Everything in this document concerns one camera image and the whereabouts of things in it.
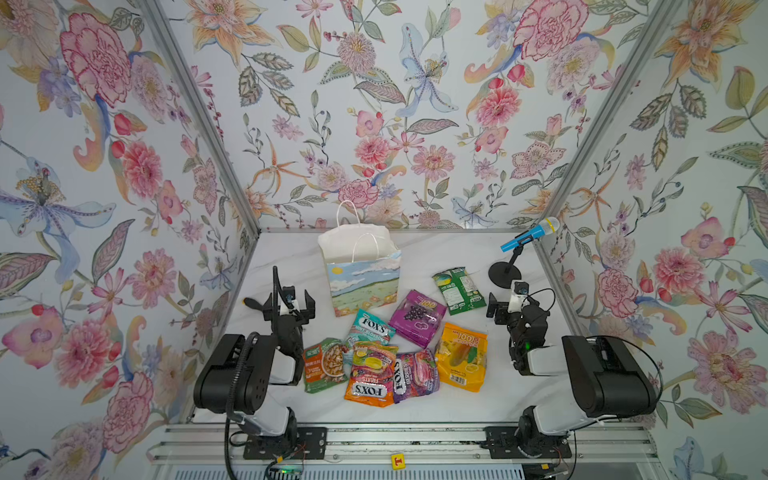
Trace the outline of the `landscape print paper bag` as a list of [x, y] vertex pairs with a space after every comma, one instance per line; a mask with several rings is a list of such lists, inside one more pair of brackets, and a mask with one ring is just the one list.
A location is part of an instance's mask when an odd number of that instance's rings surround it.
[[331, 305], [337, 317], [394, 304], [398, 299], [401, 250], [384, 226], [355, 216], [318, 237]]

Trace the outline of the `yellow mango snack packet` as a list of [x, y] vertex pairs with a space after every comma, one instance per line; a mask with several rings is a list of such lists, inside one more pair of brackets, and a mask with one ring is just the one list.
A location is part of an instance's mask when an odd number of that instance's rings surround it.
[[486, 334], [446, 323], [435, 350], [440, 380], [478, 393], [485, 382], [487, 351]]

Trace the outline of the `purple grape snack packet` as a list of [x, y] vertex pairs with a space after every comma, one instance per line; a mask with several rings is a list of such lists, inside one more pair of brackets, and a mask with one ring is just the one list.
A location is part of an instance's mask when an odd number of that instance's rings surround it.
[[417, 290], [411, 290], [388, 324], [398, 335], [425, 349], [437, 333], [446, 313], [445, 305]]

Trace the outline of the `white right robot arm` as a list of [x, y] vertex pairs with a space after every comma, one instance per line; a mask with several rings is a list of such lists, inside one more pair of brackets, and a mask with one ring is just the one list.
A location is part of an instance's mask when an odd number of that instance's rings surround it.
[[523, 376], [553, 377], [558, 389], [523, 410], [515, 427], [487, 427], [483, 447], [493, 459], [569, 458], [575, 432], [611, 419], [652, 413], [662, 388], [654, 385], [631, 350], [612, 335], [566, 335], [546, 342], [550, 312], [530, 295], [488, 299], [486, 316], [507, 328], [509, 355]]

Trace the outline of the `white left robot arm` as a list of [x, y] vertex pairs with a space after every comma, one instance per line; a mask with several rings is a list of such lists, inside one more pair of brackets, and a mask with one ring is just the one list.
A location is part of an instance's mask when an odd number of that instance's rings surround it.
[[307, 447], [294, 411], [273, 398], [272, 386], [296, 386], [304, 371], [303, 328], [315, 317], [309, 293], [299, 301], [293, 286], [283, 286], [272, 268], [272, 293], [263, 303], [243, 300], [263, 315], [268, 334], [221, 337], [194, 389], [199, 410], [225, 419], [225, 447], [238, 445], [247, 459], [286, 459]]

